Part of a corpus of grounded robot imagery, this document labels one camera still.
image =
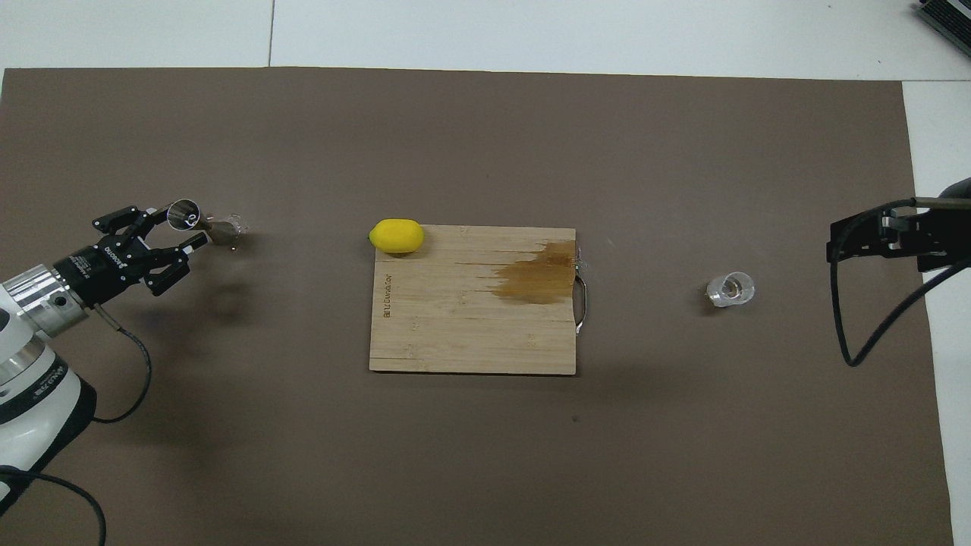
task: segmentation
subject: lemon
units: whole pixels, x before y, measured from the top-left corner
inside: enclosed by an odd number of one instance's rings
[[[412,253],[424,242],[424,229],[414,220],[389,218],[378,222],[368,239],[374,248],[384,253]]]

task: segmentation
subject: liquid stain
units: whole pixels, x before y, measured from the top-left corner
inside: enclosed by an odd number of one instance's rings
[[[491,292],[516,303],[549,304],[573,297],[577,245],[549,241],[532,259],[510,263],[496,272],[502,279]]]

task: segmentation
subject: wooden cutting board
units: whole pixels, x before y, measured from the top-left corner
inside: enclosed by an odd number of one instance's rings
[[[416,252],[376,252],[372,370],[576,373],[574,229],[423,228]]]

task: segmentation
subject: brown paper mat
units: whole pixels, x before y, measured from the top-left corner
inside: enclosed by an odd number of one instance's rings
[[[49,471],[116,544],[949,544],[924,308],[849,369],[823,255],[830,222],[912,182],[898,83],[8,70],[0,104],[4,278],[132,203],[191,197],[254,233],[107,305],[156,382]],[[387,217],[576,227],[579,376],[369,372],[365,236]],[[711,309],[733,270],[755,300]],[[843,270],[858,347],[920,277]],[[54,343],[100,414],[137,392],[97,319]],[[93,533],[43,486],[0,524]]]

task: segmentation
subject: white floor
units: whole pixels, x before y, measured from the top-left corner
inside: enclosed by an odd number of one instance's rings
[[[901,80],[917,194],[971,176],[971,58],[909,0],[2,0],[0,67],[353,66]],[[971,546],[971,273],[927,298]]]

